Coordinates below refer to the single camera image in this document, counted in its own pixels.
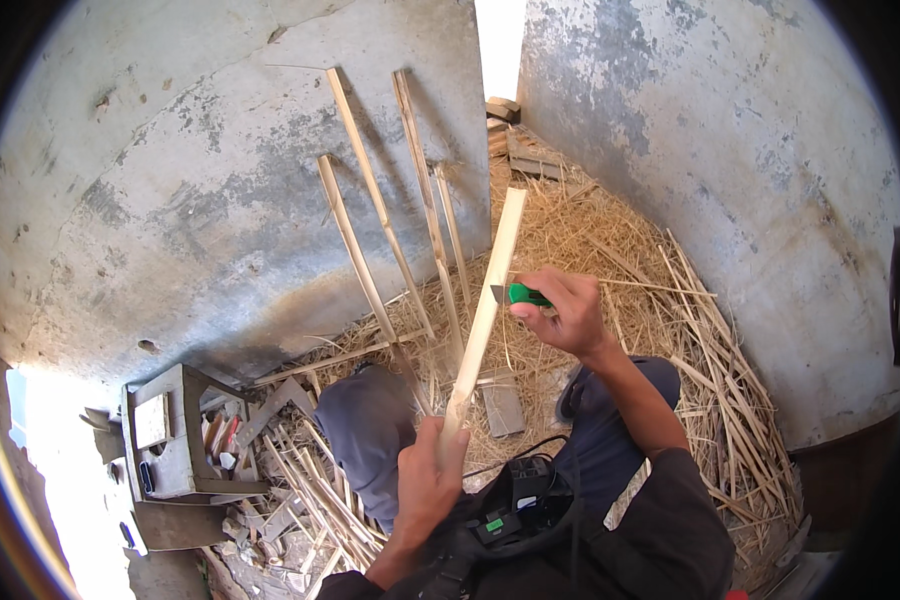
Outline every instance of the sleeve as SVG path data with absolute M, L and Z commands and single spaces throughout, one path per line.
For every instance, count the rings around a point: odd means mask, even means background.
M 359 571 L 335 573 L 323 578 L 316 600 L 377 600 L 384 590 Z
M 683 448 L 661 452 L 617 533 L 653 561 L 690 598 L 723 598 L 734 546 L 700 470 Z

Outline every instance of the utility knife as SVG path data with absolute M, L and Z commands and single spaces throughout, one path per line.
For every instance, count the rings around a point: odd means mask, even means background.
M 491 285 L 490 291 L 498 305 L 514 305 L 516 303 L 530 303 L 537 306 L 553 306 L 544 294 L 531 289 L 522 283 L 508 283 L 506 285 Z

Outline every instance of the dark shirt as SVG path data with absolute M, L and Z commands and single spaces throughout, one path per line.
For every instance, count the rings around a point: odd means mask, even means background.
M 661 452 L 646 483 L 630 502 L 615 535 L 622 536 L 684 592 L 685 598 L 723 598 L 733 572 L 733 542 L 690 454 Z M 472 600 L 564 598 L 573 594 L 569 541 L 504 563 L 475 567 Z M 628 597 L 599 561 L 577 559 L 581 598 Z M 319 599 L 377 600 L 384 591 L 357 571 L 323 580 Z

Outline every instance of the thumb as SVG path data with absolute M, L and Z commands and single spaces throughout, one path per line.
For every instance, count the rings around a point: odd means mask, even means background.
M 464 458 L 467 456 L 469 443 L 469 430 L 460 429 L 447 444 L 440 484 L 448 489 L 452 487 L 456 490 L 464 485 Z
M 548 343 L 553 326 L 550 318 L 544 317 L 540 312 L 540 306 L 529 302 L 517 302 L 510 306 L 510 312 L 519 317 L 523 325 L 535 333 L 541 342 Z

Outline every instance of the dark gray pants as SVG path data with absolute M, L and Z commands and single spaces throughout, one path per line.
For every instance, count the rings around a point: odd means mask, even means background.
M 680 399 L 681 378 L 658 357 L 631 356 L 637 369 L 670 405 Z M 646 458 L 624 425 L 600 379 L 584 369 L 573 395 L 579 405 L 570 441 L 579 462 L 584 507 L 601 521 Z M 414 398 L 403 379 L 371 366 L 327 386 L 313 418 L 330 442 L 336 463 L 360 495 L 368 515 L 391 531 L 397 512 L 396 458 L 414 443 Z M 553 458 L 570 473 L 570 444 Z

